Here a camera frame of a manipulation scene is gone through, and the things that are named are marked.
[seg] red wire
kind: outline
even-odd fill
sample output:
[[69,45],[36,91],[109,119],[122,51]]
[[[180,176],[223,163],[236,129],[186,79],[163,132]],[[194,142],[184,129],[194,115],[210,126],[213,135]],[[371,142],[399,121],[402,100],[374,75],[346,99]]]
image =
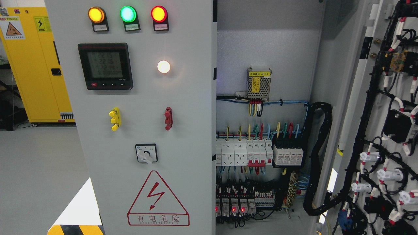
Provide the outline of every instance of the red wire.
[[292,132],[293,132],[293,123],[289,124],[288,132],[289,132],[289,139],[291,139],[292,138]]
[[263,139],[263,124],[261,124],[261,128],[260,128],[260,140]]

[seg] black and yellow hazard stripe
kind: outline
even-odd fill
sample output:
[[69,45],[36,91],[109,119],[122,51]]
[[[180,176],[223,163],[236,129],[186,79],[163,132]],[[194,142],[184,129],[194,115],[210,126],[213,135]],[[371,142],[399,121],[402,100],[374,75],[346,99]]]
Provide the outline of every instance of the black and yellow hazard stripe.
[[48,235],[105,235],[102,225],[54,225]]

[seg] high voltage warning sign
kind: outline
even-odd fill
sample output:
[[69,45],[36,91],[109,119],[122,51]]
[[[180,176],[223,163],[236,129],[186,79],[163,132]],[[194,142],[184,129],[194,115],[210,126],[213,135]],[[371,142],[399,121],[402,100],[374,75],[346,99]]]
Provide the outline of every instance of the high voltage warning sign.
[[35,16],[34,19],[38,32],[52,32],[48,16]]
[[190,225],[189,213],[157,171],[150,172],[127,216],[129,225]]
[[18,16],[0,17],[0,28],[6,40],[25,39],[22,23]]

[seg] floor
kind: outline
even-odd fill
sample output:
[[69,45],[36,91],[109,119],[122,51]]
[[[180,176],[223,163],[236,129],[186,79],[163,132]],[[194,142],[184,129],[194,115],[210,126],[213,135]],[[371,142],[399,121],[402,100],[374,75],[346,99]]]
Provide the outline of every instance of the floor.
[[88,178],[75,126],[0,130],[0,234],[45,235]]

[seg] yellow cabinet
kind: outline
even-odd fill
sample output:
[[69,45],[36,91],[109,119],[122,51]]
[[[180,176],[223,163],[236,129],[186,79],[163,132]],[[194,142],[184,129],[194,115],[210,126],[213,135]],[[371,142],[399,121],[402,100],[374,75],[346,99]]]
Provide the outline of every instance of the yellow cabinet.
[[1,39],[31,123],[74,122],[46,8],[7,8]]

